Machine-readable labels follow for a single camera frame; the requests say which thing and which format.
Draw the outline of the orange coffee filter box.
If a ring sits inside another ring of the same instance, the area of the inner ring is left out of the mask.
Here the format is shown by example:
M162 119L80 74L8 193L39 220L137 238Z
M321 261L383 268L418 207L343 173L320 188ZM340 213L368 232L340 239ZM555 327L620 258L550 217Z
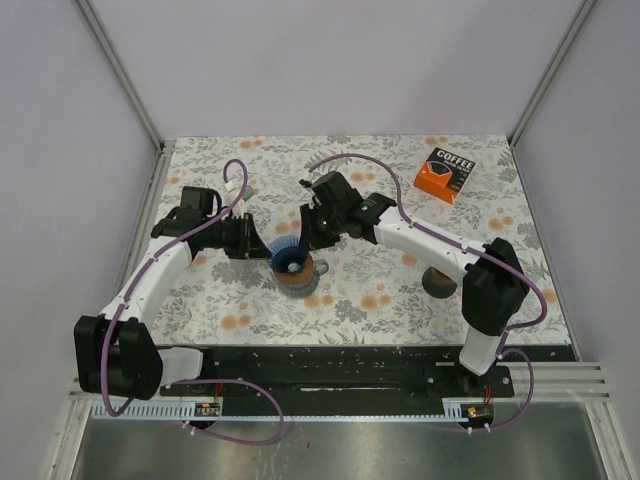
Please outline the orange coffee filter box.
M414 187L453 204L471 176L476 162L436 147L414 179Z

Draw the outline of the blue glass dripper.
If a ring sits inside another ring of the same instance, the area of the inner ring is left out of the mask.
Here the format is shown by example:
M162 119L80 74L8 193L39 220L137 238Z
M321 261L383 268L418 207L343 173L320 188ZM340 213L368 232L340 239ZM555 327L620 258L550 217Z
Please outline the blue glass dripper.
M276 238L270 245L269 267L275 273L294 274L304 266L308 251L297 236L285 235Z

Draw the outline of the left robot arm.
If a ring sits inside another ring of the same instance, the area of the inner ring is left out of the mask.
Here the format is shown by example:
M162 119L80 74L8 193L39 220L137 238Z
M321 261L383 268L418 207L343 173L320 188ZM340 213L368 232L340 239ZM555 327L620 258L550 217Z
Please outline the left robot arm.
M180 203L151 231L142 261L121 291L95 316L74 327L78 382L87 393L148 400L178 381L196 395L212 391L214 367L195 347L159 348L151 329L171 288L204 250L221 250L230 259L266 259L244 192L226 196L186 187Z

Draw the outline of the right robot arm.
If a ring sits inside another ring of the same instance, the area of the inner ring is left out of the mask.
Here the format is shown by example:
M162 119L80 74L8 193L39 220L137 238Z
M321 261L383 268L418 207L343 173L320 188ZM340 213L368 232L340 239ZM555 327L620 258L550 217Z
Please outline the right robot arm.
M300 207L301 243L309 249L329 248L348 235L424 262L423 288L435 298L461 291L468 330L455 383L469 396L486 389L507 323L530 290L511 244L501 238L467 242L433 225L429 233L421 231L402 216L398 201L379 193L364 198L337 171L300 185L312 193L311 202Z

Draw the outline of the glass coffee server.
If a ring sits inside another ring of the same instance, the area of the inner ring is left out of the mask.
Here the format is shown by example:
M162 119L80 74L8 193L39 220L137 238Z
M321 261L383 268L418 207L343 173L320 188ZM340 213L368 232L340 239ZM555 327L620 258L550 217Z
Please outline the glass coffee server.
M308 256L302 269L294 274L273 273L279 292L288 298L309 297L318 287L320 277L329 271L325 260L314 261Z

